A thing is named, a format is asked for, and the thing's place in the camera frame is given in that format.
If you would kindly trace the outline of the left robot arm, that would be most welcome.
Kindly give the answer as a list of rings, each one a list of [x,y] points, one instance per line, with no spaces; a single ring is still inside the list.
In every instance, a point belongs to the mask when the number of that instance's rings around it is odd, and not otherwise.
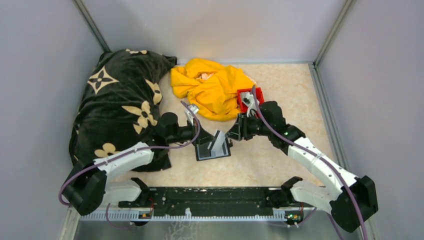
[[[151,167],[158,157],[167,156],[169,150],[190,144],[199,147],[217,140],[216,136],[203,129],[193,110],[186,110],[185,115],[186,125],[180,126],[177,115],[166,112],[146,140],[118,153],[77,163],[59,189],[59,202],[75,208],[81,216],[91,214],[102,205],[130,203],[132,206],[146,206],[150,193],[139,178],[127,181],[115,179],[134,169]]]

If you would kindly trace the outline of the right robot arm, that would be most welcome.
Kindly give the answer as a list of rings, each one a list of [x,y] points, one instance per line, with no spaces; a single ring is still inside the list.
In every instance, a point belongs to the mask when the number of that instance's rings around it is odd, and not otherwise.
[[[286,123],[282,109],[267,101],[254,114],[239,113],[226,133],[232,140],[266,136],[271,144],[304,166],[321,186],[294,176],[281,186],[287,206],[306,203],[331,215],[344,231],[353,233],[378,210],[376,185],[367,175],[358,177],[328,158],[295,125]]]

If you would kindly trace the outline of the red plastic bin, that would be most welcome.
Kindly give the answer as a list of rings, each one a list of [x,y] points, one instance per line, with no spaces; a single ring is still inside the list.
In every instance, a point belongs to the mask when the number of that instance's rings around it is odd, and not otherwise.
[[[260,87],[255,88],[256,98],[251,88],[238,89],[237,90],[237,102],[241,113],[246,114],[248,117],[257,114],[257,106],[265,102],[262,89]]]

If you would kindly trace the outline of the yellow jacket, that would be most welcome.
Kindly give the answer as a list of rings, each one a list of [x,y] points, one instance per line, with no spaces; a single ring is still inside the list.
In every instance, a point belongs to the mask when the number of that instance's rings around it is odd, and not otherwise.
[[[238,90],[251,89],[256,82],[232,65],[193,58],[170,71],[170,85],[177,98],[195,104],[198,114],[210,121],[233,120],[241,112]]]

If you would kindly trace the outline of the black floral blanket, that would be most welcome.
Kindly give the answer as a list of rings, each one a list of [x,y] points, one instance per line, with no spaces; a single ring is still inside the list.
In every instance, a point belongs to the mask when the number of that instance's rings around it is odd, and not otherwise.
[[[88,78],[69,141],[73,165],[120,153],[139,142],[162,143],[154,135],[161,117],[161,79],[175,56],[149,50],[103,53]]]

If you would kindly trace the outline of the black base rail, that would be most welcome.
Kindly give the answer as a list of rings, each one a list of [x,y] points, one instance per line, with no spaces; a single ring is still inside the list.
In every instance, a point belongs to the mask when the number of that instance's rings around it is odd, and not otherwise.
[[[285,211],[302,217],[310,205],[290,203],[280,187],[151,187],[120,208],[147,208],[155,217],[271,217]]]

